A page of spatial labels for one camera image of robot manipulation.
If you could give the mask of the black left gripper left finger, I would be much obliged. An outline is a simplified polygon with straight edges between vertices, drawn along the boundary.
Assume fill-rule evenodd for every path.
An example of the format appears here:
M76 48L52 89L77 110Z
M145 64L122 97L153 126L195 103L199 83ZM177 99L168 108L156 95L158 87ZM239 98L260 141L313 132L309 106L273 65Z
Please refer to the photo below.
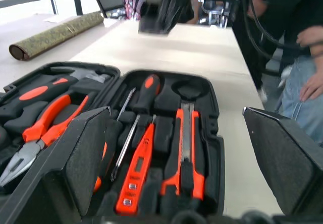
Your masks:
M43 151L1 207L1 223L78 223L100 169L108 107L80 114Z

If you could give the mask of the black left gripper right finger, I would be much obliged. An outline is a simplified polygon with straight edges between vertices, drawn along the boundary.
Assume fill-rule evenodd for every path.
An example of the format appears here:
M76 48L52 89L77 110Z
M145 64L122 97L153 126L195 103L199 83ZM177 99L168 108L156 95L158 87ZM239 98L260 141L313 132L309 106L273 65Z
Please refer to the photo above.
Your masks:
M322 213L322 147L295 122L243 109L258 166L283 214Z

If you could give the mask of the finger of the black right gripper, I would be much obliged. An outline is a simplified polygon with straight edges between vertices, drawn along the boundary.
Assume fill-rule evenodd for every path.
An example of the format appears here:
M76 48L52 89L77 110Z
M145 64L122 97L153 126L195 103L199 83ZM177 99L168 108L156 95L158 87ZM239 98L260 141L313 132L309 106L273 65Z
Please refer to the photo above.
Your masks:
M161 33L169 34L180 15L180 0L163 0L161 4Z
M145 0L139 21L139 32L163 32L159 17L162 0Z

